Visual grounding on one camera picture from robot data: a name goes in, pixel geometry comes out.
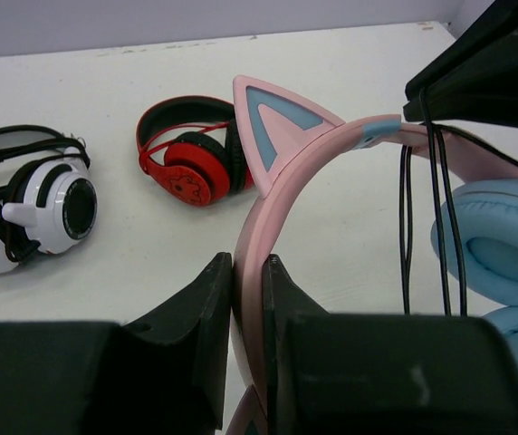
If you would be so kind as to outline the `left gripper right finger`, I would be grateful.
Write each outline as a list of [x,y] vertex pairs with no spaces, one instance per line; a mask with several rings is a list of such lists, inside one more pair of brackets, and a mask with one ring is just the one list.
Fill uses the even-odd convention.
[[276,433],[278,387],[277,346],[283,341],[287,321],[296,314],[326,315],[328,312],[294,283],[282,259],[270,254],[262,267],[265,415],[269,434]]

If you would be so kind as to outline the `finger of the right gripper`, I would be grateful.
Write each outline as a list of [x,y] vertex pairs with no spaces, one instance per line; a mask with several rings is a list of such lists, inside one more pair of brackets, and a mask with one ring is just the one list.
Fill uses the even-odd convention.
[[405,88],[405,118],[418,121],[425,102],[434,121],[518,128],[518,60],[431,63]]
[[432,85],[457,86],[518,74],[518,1],[494,1],[471,26],[406,85],[412,100]]

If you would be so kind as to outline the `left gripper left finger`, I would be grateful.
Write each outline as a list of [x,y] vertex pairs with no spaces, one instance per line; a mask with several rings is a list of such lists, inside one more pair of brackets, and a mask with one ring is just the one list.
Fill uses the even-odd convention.
[[223,425],[232,257],[216,254],[163,304],[125,324],[141,349],[132,356],[132,403],[154,430]]

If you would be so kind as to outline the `pink blue cat-ear headphones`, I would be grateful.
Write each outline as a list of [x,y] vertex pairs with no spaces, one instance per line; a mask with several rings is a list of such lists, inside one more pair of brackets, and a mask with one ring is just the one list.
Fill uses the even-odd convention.
[[269,82],[238,76],[235,119],[259,196],[235,250],[233,346],[246,391],[231,434],[269,434],[262,267],[302,189],[350,150],[396,143],[401,282],[412,257],[410,161],[429,161],[431,241],[459,294],[498,303],[466,313],[296,314],[277,346],[275,434],[518,434],[518,161],[473,134],[382,115],[346,122]]

